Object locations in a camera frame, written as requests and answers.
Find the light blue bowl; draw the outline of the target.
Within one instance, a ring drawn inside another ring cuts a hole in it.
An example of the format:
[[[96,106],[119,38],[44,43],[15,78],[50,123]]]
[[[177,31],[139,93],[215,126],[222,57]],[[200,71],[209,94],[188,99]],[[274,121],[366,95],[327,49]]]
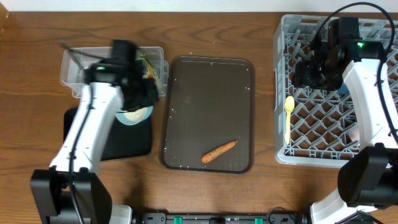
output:
[[[118,111],[115,114],[116,119],[124,125],[133,126],[146,120],[153,111],[153,106],[141,108],[139,110],[128,112],[128,111]]]

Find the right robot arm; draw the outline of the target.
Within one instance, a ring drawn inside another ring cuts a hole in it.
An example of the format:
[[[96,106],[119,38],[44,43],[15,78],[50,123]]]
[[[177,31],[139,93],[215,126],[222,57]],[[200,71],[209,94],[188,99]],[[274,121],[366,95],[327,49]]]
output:
[[[338,173],[338,187],[310,207],[312,223],[343,223],[361,213],[397,205],[397,110],[381,42],[363,40],[356,17],[328,24],[328,40],[316,35],[313,59],[296,64],[298,88],[337,90],[346,85],[359,129],[359,153]]]

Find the pale yellow spoon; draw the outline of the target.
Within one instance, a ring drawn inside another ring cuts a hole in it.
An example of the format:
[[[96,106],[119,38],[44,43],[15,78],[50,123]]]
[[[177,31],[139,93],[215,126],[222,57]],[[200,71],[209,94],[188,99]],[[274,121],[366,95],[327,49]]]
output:
[[[286,112],[286,131],[285,131],[285,136],[284,136],[284,141],[287,145],[290,144],[290,119],[291,119],[291,114],[295,108],[295,100],[293,96],[288,96],[285,99],[285,112]]]

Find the dark blue plate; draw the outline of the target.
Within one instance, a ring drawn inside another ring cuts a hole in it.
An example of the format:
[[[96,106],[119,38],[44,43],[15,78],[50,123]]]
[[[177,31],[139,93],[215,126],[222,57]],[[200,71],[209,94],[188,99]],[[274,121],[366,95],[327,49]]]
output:
[[[348,87],[345,83],[342,83],[340,88],[337,90],[339,95],[347,95],[349,93]]]

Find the green orange snack wrapper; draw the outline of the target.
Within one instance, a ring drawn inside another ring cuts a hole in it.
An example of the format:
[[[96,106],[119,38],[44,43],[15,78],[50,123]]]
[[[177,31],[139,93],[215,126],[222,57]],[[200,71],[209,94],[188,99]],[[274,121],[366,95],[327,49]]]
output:
[[[144,73],[143,73],[143,79],[153,79],[157,89],[160,91],[162,85],[159,82],[159,76],[158,73],[155,70],[155,67],[148,61],[146,54],[141,54],[137,58],[144,66]]]

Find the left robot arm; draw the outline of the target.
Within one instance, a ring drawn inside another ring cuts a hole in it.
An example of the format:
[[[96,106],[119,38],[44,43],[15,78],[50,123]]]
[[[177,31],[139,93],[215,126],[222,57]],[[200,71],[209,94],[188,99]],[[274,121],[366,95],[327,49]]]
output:
[[[116,114],[159,100],[137,51],[130,40],[114,40],[109,57],[83,69],[85,85],[67,137],[49,168],[36,169],[30,178],[42,223],[137,222],[130,206],[112,202],[97,174]]]

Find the pink white cup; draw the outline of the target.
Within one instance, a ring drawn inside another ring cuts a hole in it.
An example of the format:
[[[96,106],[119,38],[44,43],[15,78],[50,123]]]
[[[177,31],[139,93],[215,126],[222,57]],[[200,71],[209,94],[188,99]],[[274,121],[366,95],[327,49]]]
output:
[[[360,142],[360,132],[358,126],[350,129],[348,132],[348,136],[352,142]]]

